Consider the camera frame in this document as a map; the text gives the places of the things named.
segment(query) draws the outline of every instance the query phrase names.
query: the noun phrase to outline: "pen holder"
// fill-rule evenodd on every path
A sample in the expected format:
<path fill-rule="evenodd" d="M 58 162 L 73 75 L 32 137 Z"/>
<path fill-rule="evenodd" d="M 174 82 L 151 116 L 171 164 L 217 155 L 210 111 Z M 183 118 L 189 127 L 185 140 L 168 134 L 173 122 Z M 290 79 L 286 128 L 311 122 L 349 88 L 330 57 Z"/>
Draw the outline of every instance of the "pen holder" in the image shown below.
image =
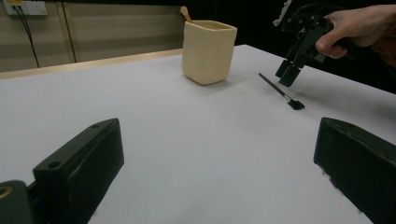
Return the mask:
<path fill-rule="evenodd" d="M 182 71 L 200 85 L 224 80 L 233 58 L 237 29 L 217 21 L 184 24 Z"/>

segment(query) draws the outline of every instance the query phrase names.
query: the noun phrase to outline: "power cord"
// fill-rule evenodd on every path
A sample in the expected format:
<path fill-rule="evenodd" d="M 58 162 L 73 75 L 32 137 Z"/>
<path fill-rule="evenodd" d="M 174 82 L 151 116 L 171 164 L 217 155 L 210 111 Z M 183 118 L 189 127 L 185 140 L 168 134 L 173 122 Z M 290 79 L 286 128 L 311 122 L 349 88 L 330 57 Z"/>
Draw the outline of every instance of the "power cord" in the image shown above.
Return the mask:
<path fill-rule="evenodd" d="M 35 54 L 35 45 L 33 44 L 32 33 L 30 33 L 29 24 L 27 23 L 27 20 L 26 20 L 26 17 L 24 15 L 23 11 L 22 11 L 22 8 L 21 7 L 15 7 L 15 6 L 13 8 L 14 8 L 14 10 L 17 11 L 18 16 L 20 17 L 21 22 L 23 24 L 23 27 L 24 27 L 24 29 L 26 31 L 26 34 L 29 37 L 30 46 L 32 47 L 33 54 L 35 55 L 35 63 L 37 64 L 37 67 L 40 67 L 40 65 L 38 63 L 37 55 Z"/>

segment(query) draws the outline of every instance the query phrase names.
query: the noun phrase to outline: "person's arm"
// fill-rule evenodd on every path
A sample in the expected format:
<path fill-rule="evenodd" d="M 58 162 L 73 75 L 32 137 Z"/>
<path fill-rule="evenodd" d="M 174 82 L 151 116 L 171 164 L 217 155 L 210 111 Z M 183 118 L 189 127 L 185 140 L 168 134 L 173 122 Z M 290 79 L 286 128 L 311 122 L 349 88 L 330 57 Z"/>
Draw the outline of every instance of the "person's arm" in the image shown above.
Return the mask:
<path fill-rule="evenodd" d="M 396 5 L 377 5 L 351 10 L 335 11 L 326 16 L 334 28 L 316 43 L 318 52 L 334 59 L 347 54 L 347 49 L 334 45 L 349 37 L 359 47 L 373 45 L 388 29 L 396 24 Z"/>

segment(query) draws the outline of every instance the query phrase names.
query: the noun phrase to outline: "white electrical socket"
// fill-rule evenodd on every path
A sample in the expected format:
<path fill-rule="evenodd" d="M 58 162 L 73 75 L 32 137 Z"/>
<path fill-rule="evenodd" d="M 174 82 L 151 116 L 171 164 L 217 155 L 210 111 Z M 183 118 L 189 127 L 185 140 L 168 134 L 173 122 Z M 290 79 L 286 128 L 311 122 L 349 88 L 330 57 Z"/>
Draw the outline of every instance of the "white electrical socket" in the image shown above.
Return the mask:
<path fill-rule="evenodd" d="M 7 14 L 10 16 L 18 16 L 18 12 L 13 6 L 21 7 L 25 16 L 46 16 L 47 8 L 45 2 L 42 1 L 22 1 L 22 0 L 3 0 Z"/>

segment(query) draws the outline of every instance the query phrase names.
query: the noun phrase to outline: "white tabletop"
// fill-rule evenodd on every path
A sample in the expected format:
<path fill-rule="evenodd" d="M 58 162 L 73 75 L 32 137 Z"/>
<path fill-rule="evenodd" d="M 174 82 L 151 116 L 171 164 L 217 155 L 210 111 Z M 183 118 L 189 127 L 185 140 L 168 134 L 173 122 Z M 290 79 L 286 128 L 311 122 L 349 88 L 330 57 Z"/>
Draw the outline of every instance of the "white tabletop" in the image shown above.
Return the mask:
<path fill-rule="evenodd" d="M 125 165 L 90 223 L 371 221 L 313 163 L 322 117 L 396 144 L 396 97 L 282 58 L 235 48 L 226 81 L 200 86 L 181 56 L 0 80 L 0 182 L 32 169 L 88 126 L 119 118 Z M 305 109 L 293 110 L 258 73 Z"/>

